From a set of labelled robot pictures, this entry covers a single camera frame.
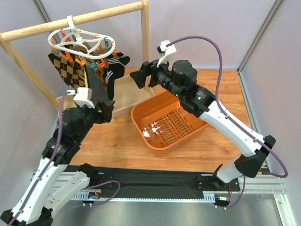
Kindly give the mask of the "black sock yellow trim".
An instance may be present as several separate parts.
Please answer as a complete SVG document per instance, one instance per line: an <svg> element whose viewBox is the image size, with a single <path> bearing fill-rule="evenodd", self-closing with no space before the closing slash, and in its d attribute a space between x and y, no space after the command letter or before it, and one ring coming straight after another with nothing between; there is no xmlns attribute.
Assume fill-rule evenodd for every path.
<svg viewBox="0 0 301 226"><path fill-rule="evenodd" d="M88 87L92 89L92 102L94 104L96 104L97 102L104 102L106 106L114 105L114 100L109 100L107 90L99 80L98 76L92 71L90 67L86 66L85 69Z"/></svg>

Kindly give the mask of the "black striped ankle sock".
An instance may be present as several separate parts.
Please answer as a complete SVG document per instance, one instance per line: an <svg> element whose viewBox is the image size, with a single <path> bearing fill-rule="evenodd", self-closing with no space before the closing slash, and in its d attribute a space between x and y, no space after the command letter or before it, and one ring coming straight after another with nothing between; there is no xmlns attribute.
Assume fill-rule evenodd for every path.
<svg viewBox="0 0 301 226"><path fill-rule="evenodd" d="M125 73L125 65L122 63L111 64L104 71L103 79L107 85L107 95L109 100L114 99L114 83L115 80L122 78Z"/></svg>

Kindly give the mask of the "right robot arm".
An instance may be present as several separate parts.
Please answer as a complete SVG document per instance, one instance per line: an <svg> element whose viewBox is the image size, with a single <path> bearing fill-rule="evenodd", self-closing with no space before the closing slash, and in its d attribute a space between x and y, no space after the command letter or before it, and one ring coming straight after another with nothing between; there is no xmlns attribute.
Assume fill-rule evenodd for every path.
<svg viewBox="0 0 301 226"><path fill-rule="evenodd" d="M235 178L256 177L276 140L263 136L247 127L215 99L208 89L197 84L197 70L187 60L178 60L168 69L169 64L159 65L158 61L144 62L138 71L130 73L138 88L143 88L147 76L150 87L160 85L179 99L180 106L188 113L211 124L240 150L233 161L220 165L214 176L224 183Z"/></svg>

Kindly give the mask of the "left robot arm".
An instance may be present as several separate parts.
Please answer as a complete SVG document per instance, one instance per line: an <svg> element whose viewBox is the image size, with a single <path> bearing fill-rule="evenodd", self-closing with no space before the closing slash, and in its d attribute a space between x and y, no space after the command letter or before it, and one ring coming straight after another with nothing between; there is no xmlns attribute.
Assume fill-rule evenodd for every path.
<svg viewBox="0 0 301 226"><path fill-rule="evenodd" d="M17 205L3 211L0 218L4 223L8 226L49 226L77 192L104 185L96 167L84 163L69 181L49 194L92 126L111 121L113 108L103 102L91 107L84 102L66 110L60 106L58 128L46 144L36 174Z"/></svg>

